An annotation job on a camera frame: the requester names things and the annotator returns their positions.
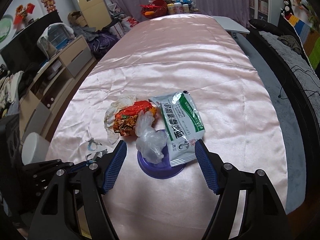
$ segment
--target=television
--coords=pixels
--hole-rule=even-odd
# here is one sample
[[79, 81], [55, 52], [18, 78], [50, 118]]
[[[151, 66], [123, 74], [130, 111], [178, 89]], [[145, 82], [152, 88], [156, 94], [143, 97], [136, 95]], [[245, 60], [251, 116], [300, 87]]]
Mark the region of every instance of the television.
[[41, 68], [47, 58], [38, 48], [37, 41], [50, 24], [61, 22], [57, 11], [50, 12], [28, 25], [3, 47], [0, 54], [12, 74], [25, 71], [31, 65]]

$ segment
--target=white bottle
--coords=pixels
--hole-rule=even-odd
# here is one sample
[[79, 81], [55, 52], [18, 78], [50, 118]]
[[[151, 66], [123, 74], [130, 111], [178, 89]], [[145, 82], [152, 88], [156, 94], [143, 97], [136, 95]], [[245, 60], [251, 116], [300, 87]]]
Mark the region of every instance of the white bottle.
[[176, 14], [183, 13], [182, 3], [175, 2], [174, 3], [174, 10], [175, 10]]
[[182, 8], [183, 8], [183, 13], [190, 13], [189, 12], [189, 5], [184, 4], [184, 5], [182, 5]]
[[173, 4], [173, 3], [169, 3], [169, 4], [167, 5], [167, 7], [168, 7], [168, 13], [169, 13], [170, 15], [175, 14], [174, 4]]

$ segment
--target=pink tablecloth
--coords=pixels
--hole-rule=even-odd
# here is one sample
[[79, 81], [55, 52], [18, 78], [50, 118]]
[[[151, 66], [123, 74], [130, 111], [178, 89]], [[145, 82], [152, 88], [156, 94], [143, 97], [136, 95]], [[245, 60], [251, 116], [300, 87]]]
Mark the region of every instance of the pink tablecloth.
[[[85, 160], [85, 142], [107, 141], [103, 119], [124, 95], [139, 100], [187, 90], [205, 126], [204, 141], [239, 170], [264, 169], [285, 205], [287, 165], [276, 111], [257, 71], [236, 42], [212, 18], [173, 15], [138, 24], [92, 70], [71, 100], [47, 159]], [[158, 117], [156, 129], [163, 129]], [[132, 138], [113, 190], [104, 196], [121, 240], [201, 239], [218, 197], [196, 161], [171, 179], [147, 176]], [[237, 235], [241, 193], [231, 233]]]

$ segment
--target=sunflower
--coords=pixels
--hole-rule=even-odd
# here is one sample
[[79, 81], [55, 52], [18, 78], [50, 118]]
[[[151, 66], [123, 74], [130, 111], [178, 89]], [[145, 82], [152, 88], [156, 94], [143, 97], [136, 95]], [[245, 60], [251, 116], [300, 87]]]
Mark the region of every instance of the sunflower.
[[16, 13], [20, 13], [23, 9], [23, 5], [19, 5], [17, 8], [16, 8]]

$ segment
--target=purple bag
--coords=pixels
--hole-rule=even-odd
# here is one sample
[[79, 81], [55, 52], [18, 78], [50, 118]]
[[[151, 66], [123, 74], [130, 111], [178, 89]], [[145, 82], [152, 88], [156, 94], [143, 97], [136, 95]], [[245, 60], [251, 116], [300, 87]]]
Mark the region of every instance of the purple bag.
[[96, 58], [102, 58], [119, 39], [108, 32], [100, 32], [99, 36], [88, 43], [92, 54]]

